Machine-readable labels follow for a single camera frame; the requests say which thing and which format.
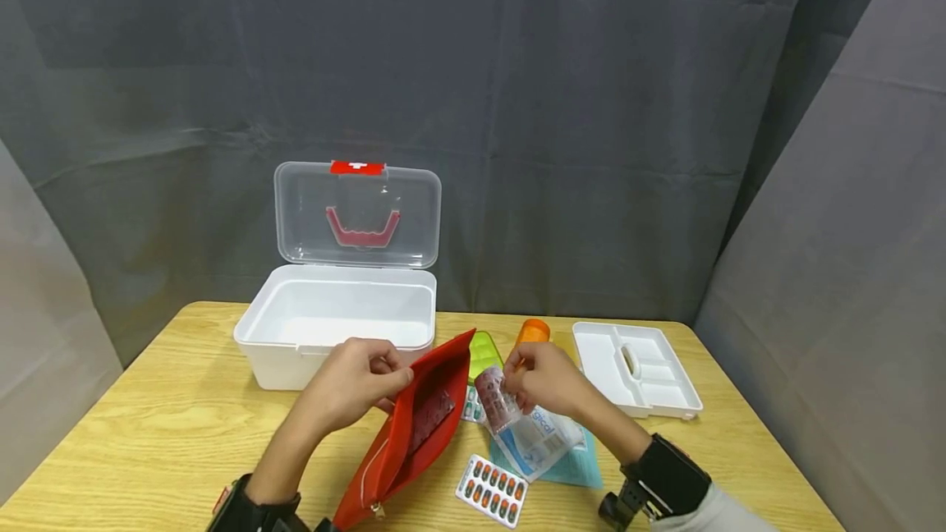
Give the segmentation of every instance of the first aid kit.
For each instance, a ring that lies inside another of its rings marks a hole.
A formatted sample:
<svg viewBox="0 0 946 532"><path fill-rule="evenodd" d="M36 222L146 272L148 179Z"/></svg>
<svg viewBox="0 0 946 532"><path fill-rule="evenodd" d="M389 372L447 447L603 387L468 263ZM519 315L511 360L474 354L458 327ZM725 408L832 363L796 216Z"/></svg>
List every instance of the first aid kit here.
<svg viewBox="0 0 946 532"><path fill-rule="evenodd" d="M349 337L387 339L407 363L434 346L440 179L384 164L283 163L273 175L269 274L234 328L262 388L301 390Z"/></svg>

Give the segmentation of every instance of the red latch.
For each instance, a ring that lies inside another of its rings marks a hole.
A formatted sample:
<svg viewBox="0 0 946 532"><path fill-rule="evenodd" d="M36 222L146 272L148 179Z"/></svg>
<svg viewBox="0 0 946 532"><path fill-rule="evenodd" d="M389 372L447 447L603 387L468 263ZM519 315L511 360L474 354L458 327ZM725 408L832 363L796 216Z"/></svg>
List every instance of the red latch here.
<svg viewBox="0 0 946 532"><path fill-rule="evenodd" d="M347 160L333 160L329 171L334 175L381 175L384 163L349 163Z"/></svg>

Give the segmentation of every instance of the finger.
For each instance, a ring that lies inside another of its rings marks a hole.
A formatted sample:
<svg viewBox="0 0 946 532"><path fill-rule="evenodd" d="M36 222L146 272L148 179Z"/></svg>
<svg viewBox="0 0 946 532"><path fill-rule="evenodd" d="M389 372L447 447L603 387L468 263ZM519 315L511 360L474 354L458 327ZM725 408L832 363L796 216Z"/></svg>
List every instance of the finger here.
<svg viewBox="0 0 946 532"><path fill-rule="evenodd" d="M505 379L503 380L503 387L507 392L518 395L525 394L525 377L529 373L529 370L520 368L513 369L508 374L506 374Z"/></svg>
<svg viewBox="0 0 946 532"><path fill-rule="evenodd" d="M361 339L362 349L370 359L382 359L392 369L406 368L397 348L387 339Z"/></svg>
<svg viewBox="0 0 946 532"><path fill-rule="evenodd" d="M369 362L369 366L371 366L373 374L390 374L393 372L391 365L388 365L388 363L381 358L372 359L371 362Z"/></svg>
<svg viewBox="0 0 946 532"><path fill-rule="evenodd" d="M516 349L512 350L512 353L510 353L509 357L506 359L503 371L508 374L522 362L526 362L527 364L535 362L537 346L538 344L535 342L526 342L517 345Z"/></svg>
<svg viewBox="0 0 946 532"><path fill-rule="evenodd" d="M381 399L378 402L375 402L374 406L378 407L381 411L384 411L388 415L393 415L394 413L394 403L393 401L391 401L391 399L388 399L387 397L385 397L384 399Z"/></svg>
<svg viewBox="0 0 946 532"><path fill-rule="evenodd" d="M368 387L374 399L393 397L404 390L413 380L413 370L403 368L390 374L376 374L369 378Z"/></svg>

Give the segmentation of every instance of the plastic wrapper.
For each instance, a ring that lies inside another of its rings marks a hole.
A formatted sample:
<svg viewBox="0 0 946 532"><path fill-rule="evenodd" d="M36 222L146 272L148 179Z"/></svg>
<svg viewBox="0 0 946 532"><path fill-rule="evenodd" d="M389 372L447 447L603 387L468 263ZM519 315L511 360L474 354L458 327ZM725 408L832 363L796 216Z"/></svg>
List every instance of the plastic wrapper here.
<svg viewBox="0 0 946 532"><path fill-rule="evenodd" d="M512 468L530 483L585 440L574 421L538 406L525 418L492 434Z"/></svg>
<svg viewBox="0 0 946 532"><path fill-rule="evenodd" d="M493 435L522 419L516 397L503 389L503 380L503 369L491 365L473 381L486 414L486 428Z"/></svg>

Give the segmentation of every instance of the white plastic tray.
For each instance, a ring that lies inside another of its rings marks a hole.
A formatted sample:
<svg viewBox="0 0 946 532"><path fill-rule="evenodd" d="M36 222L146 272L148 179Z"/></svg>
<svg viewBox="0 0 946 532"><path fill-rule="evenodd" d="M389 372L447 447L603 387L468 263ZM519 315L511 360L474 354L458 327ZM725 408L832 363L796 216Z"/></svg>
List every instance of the white plastic tray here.
<svg viewBox="0 0 946 532"><path fill-rule="evenodd" d="M691 420L703 410L659 328L579 322L572 332L585 376L630 416Z"/></svg>

